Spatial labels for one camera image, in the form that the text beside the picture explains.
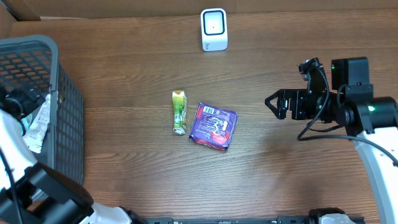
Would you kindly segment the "purple pad package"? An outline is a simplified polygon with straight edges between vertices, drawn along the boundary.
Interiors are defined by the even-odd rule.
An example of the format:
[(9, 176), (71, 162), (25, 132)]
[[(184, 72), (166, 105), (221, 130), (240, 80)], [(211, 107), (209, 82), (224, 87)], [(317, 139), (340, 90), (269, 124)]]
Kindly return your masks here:
[(237, 123), (237, 112), (200, 102), (188, 137), (195, 143), (226, 151)]

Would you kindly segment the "green juice carton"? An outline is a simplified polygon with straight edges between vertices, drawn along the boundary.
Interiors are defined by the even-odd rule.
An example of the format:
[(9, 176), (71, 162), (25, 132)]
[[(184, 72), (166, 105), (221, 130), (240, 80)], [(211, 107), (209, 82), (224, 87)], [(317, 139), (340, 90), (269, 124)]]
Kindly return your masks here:
[(178, 135), (187, 133), (187, 96), (183, 90), (172, 92), (174, 109), (174, 132)]

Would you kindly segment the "white tube gold cap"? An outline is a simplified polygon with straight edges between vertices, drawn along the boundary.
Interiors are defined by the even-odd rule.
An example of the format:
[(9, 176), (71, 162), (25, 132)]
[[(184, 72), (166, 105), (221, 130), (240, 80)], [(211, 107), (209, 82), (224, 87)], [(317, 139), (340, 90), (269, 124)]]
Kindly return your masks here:
[(50, 122), (50, 99), (51, 95), (48, 94), (45, 97), (45, 102), (40, 107), (39, 112), (33, 119), (30, 128), (23, 137), (27, 147), (34, 153), (40, 154), (42, 150), (44, 137), (47, 133), (48, 124)]

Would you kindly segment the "teal snack packet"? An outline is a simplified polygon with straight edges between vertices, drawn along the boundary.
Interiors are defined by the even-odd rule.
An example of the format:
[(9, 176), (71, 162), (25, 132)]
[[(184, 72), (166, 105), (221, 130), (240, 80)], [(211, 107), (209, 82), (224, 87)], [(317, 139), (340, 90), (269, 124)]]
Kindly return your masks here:
[(31, 126), (31, 124), (33, 122), (33, 117), (34, 116), (32, 114), (29, 114), (25, 118), (22, 118), (19, 121), (23, 136), (26, 134), (26, 131), (30, 128), (30, 126)]

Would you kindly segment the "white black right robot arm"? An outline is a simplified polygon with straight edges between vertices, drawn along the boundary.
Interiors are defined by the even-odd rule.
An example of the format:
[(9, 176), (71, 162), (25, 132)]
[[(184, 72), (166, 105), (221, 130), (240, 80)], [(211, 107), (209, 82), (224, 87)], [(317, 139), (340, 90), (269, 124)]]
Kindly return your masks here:
[(374, 97), (367, 57), (331, 62), (331, 80), (312, 58), (298, 65), (305, 89), (280, 89), (264, 100), (278, 119), (308, 123), (298, 141), (347, 139), (359, 154), (382, 223), (397, 223), (397, 102)]

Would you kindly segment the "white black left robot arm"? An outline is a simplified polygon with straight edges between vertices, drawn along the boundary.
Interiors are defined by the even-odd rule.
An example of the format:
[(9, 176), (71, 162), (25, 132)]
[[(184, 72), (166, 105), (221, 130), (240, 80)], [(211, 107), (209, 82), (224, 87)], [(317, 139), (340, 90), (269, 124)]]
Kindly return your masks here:
[(1, 88), (1, 220), (8, 223), (145, 223), (132, 210), (94, 202), (86, 189), (40, 163), (21, 119), (44, 102), (35, 90)]

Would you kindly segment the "white barcode scanner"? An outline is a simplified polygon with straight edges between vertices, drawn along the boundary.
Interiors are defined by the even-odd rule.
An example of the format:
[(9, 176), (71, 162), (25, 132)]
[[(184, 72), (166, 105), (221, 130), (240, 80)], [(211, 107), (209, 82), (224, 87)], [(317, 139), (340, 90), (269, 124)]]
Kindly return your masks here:
[(228, 47), (228, 21), (222, 8), (205, 9), (200, 14), (201, 42), (205, 52), (223, 51)]

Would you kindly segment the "grey plastic basket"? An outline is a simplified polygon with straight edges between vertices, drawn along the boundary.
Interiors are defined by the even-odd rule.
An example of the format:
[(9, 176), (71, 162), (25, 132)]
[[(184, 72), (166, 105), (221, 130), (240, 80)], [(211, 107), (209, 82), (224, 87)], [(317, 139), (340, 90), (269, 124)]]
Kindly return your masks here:
[(49, 125), (38, 161), (82, 184), (85, 178), (85, 114), (80, 90), (45, 35), (1, 40), (1, 85), (34, 89), (50, 97)]

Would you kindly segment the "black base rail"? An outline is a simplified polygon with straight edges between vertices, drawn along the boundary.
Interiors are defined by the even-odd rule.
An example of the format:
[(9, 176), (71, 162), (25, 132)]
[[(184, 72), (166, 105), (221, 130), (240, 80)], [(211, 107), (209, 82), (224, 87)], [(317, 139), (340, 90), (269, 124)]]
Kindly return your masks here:
[(173, 219), (146, 218), (148, 224), (316, 224), (315, 221), (306, 216), (279, 216), (277, 218), (219, 218), (219, 219)]

